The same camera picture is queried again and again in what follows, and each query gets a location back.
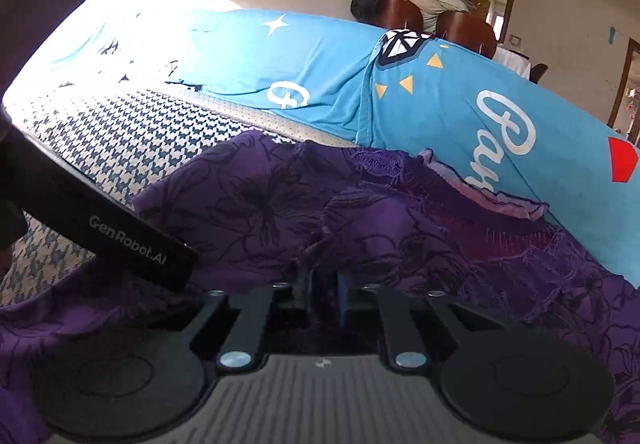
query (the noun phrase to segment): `doorway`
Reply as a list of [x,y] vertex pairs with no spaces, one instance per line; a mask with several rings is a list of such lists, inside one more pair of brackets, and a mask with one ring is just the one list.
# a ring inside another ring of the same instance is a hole
[[476,7],[473,12],[494,30],[496,40],[503,44],[507,37],[514,0],[470,0]]
[[640,44],[629,39],[620,87],[607,125],[633,144],[640,134]]

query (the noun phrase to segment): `black and white patterned sheet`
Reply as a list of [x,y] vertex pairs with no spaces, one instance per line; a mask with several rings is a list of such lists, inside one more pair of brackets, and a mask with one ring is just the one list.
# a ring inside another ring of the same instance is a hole
[[[6,103],[22,124],[116,200],[129,198],[217,142],[255,127],[152,90],[122,85],[96,93],[60,89]],[[272,134],[277,141],[289,141]],[[28,217],[14,263],[0,285],[0,305],[36,296],[92,257]]]

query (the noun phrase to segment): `black robotic device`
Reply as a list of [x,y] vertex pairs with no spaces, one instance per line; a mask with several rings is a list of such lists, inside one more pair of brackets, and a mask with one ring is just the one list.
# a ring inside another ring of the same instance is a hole
[[[2,95],[83,1],[0,1]],[[1,103],[0,200],[18,231],[15,212],[27,211],[174,291],[196,261],[12,125]],[[210,291],[198,306],[66,342],[32,372],[53,442],[599,442],[613,382],[583,348],[439,291],[409,300],[348,271],[335,286],[339,325],[377,351],[282,351],[284,331],[308,329],[313,273],[242,297]]]

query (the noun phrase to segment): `purple garment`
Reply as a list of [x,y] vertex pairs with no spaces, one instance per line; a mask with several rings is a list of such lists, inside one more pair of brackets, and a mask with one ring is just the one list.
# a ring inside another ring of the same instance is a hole
[[640,304],[544,205],[488,196],[442,163],[402,152],[277,144],[245,132],[194,158],[134,199],[136,210],[196,249],[188,293],[175,295],[105,261],[0,311],[0,441],[48,436],[30,400],[28,364],[65,337],[193,301],[207,289],[245,293],[313,269],[317,319],[289,346],[351,335],[331,325],[339,269],[409,296],[441,289],[591,350],[616,379],[603,437],[640,440]]

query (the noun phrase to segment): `white tablecloth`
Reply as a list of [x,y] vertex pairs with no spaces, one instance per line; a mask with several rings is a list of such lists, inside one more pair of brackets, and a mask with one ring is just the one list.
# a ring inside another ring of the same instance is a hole
[[494,62],[504,65],[525,79],[531,75],[531,62],[510,50],[498,47],[495,50]]

